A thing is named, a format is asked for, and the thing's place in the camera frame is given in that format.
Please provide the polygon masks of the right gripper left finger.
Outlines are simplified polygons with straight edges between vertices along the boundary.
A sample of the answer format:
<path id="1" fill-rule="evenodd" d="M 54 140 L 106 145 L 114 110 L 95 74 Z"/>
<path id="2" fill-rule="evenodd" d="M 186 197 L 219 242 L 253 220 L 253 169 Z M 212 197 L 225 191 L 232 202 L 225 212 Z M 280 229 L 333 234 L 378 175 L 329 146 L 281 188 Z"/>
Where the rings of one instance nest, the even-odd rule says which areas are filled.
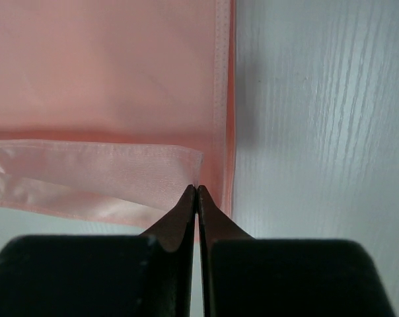
<path id="1" fill-rule="evenodd" d="M 196 189 L 189 185 L 177 204 L 140 237 L 137 316 L 189 316 L 194 255 Z"/>

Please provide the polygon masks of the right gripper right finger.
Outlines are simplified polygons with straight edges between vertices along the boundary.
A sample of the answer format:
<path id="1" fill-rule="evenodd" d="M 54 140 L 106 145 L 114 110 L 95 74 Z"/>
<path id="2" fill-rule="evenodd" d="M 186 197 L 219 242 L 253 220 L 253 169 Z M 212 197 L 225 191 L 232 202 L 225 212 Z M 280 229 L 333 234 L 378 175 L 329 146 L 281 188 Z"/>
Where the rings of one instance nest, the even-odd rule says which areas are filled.
<path id="1" fill-rule="evenodd" d="M 250 288 L 256 268 L 248 249 L 254 239 L 218 208 L 204 185 L 198 187 L 198 216 L 204 314 L 245 316 L 243 288 Z"/>

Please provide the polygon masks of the pink satin napkin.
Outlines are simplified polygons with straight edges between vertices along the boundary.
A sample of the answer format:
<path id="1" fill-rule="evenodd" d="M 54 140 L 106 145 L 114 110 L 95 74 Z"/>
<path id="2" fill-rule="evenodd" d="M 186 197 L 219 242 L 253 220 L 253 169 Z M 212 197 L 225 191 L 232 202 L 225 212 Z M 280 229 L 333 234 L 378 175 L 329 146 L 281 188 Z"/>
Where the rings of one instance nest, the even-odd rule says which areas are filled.
<path id="1" fill-rule="evenodd" d="M 0 207 L 148 227 L 232 213 L 234 1 L 0 1 Z"/>

